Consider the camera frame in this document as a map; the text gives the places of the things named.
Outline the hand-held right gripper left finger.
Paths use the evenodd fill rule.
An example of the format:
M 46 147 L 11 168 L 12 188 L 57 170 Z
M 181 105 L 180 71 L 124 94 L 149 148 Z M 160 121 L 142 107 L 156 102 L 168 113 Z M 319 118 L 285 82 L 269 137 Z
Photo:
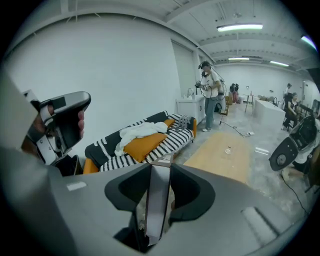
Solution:
M 139 256 L 136 207 L 151 167 L 63 177 L 14 149 L 4 152 L 4 197 L 35 256 Z

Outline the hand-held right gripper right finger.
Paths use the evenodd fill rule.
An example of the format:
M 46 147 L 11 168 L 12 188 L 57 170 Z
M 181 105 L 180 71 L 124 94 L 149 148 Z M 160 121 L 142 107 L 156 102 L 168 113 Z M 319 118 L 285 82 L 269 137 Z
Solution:
M 306 218 L 292 222 L 247 185 L 196 168 L 171 167 L 175 208 L 164 256 L 275 256 Z

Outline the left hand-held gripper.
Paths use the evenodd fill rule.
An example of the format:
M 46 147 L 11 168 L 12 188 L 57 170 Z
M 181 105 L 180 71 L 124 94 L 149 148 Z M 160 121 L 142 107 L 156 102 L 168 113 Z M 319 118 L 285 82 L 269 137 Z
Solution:
M 23 93 L 38 111 L 27 137 L 44 164 L 53 165 L 68 155 L 80 140 L 78 113 L 91 103 L 91 95 L 76 91 L 40 102 L 31 90 Z

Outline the person's left hand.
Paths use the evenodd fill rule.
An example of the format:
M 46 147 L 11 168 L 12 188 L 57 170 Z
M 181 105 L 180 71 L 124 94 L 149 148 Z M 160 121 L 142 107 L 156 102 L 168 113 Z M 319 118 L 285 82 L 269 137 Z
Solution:
M 84 136 L 84 128 L 85 128 L 85 113 L 83 110 L 81 110 L 79 113 L 78 113 L 78 128 L 79 128 L 79 135 L 80 135 L 80 138 L 82 139 L 83 136 Z

